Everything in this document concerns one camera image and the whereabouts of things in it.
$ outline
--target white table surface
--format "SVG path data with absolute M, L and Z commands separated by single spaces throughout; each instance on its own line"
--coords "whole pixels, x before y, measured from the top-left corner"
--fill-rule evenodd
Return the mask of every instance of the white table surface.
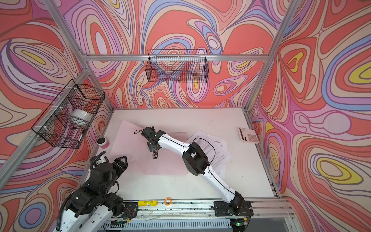
M 142 128 L 154 126 L 156 131 L 166 133 L 187 132 L 191 137 L 201 130 L 222 138 L 228 143 L 227 150 L 233 154 L 227 163 L 224 181 L 243 197 L 273 197 L 255 144 L 243 143 L 239 138 L 237 127 L 248 128 L 240 108 L 115 110 L 104 135 L 110 142 L 104 149 L 107 157 L 123 120 Z M 126 170 L 118 182 L 117 194 L 124 200 L 220 198 L 201 177 L 189 172 L 185 176 L 148 176 Z

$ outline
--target colorful swirl wallpaper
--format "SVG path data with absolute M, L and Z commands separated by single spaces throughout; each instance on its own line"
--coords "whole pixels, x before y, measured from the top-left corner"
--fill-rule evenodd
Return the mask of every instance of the colorful swirl wallpaper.
M 286 1 L 64 1 L 72 34 L 86 54 L 206 49 L 267 54 Z M 146 62 L 90 62 L 113 108 L 244 107 L 262 62 L 209 62 L 201 84 L 147 83 Z
M 304 231 L 371 231 L 371 1 L 304 0 L 249 113 Z
M 57 1 L 85 54 L 147 54 L 205 48 L 209 54 L 267 54 L 284 0 Z M 220 63 L 214 64 L 220 69 Z
M 268 54 L 288 0 L 56 0 L 86 54 Z M 81 72 L 43 0 L 0 1 L 0 166 Z M 303 231 L 371 231 L 371 1 L 303 0 L 249 114 Z M 92 61 L 114 108 L 243 107 L 262 62 L 209 62 L 207 83 L 148 83 L 145 63 Z M 50 231 L 109 118 L 80 149 L 39 141 L 0 190 L 0 232 Z
M 207 83 L 148 82 L 141 61 L 89 63 L 113 108 L 243 107 L 262 62 L 221 62 Z
M 42 1 L 0 1 L 0 166 L 82 70 Z M 0 191 L 0 231 L 47 231 L 75 190 L 108 118 L 99 110 L 80 149 L 40 140 Z

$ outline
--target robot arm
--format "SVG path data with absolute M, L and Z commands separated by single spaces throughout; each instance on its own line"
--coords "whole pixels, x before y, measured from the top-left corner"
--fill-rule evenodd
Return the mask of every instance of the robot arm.
M 183 155 L 186 153 L 186 156 L 188 157 L 188 161 L 185 161 L 185 162 L 187 162 L 189 165 L 191 165 L 189 163 L 189 161 L 191 163 L 193 163 L 192 159 L 197 154 L 196 148 L 194 147 L 197 143 L 193 143 L 192 145 L 189 144 L 189 143 L 184 143 L 184 142 L 181 142 L 177 139 L 172 138 L 168 134 L 163 134 L 159 138 L 158 144 L 161 148 L 169 149 L 172 152 L 180 155 L 181 157 L 183 157 Z M 223 179 L 220 178 L 220 176 L 218 176 L 218 174 L 211 167 L 206 155 L 204 155 L 203 157 L 206 158 L 206 160 L 202 159 L 202 161 L 205 164 L 207 164 L 207 167 L 205 169 L 201 168 L 201 169 L 197 169 L 197 170 L 192 168 L 192 170 L 190 170 L 190 172 L 194 175 L 195 175 L 195 173 L 197 173 L 198 176 L 201 176 L 204 180 L 206 180 L 215 189 L 215 191 L 217 191 L 219 193 L 219 195 L 221 196 L 223 201 L 228 202 L 228 203 L 231 202 L 233 200 L 234 196 L 235 196 L 235 194 L 234 194 L 235 190 L 233 190 L 231 187 L 229 187 L 223 181 Z
M 124 211 L 123 199 L 108 192 L 128 167 L 127 159 L 109 163 L 101 157 L 104 153 L 91 159 L 89 179 L 63 202 L 54 232 L 96 232 L 109 218 Z
M 157 158 L 160 148 L 169 149 L 180 155 L 190 173 L 201 176 L 220 194 L 223 201 L 229 203 L 231 213 L 238 215 L 241 212 L 240 208 L 245 204 L 243 197 L 218 176 L 210 166 L 208 157 L 196 142 L 191 144 L 181 142 L 163 131 L 156 132 L 153 127 L 143 129 L 141 134 L 148 140 L 147 145 L 153 152 L 154 159 Z

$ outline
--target black wire basket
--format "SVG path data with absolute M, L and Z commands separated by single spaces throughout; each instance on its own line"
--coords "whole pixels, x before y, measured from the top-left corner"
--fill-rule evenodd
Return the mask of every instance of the black wire basket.
M 62 103 L 54 106 L 56 110 L 52 116 L 42 126 L 35 126 L 45 110 L 32 130 L 53 147 L 79 148 L 104 98 L 105 92 L 100 89 L 74 84 Z M 82 119 L 76 115 L 79 112 L 85 113 L 86 117 Z
M 209 65 L 204 49 L 148 50 L 148 82 L 207 83 Z

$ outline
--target masking tape roll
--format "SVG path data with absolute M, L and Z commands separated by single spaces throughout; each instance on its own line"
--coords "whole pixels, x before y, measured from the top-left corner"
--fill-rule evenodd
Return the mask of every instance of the masking tape roll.
M 165 198 L 165 205 L 167 205 L 167 206 L 171 205 L 171 198 L 169 198 L 169 197 Z

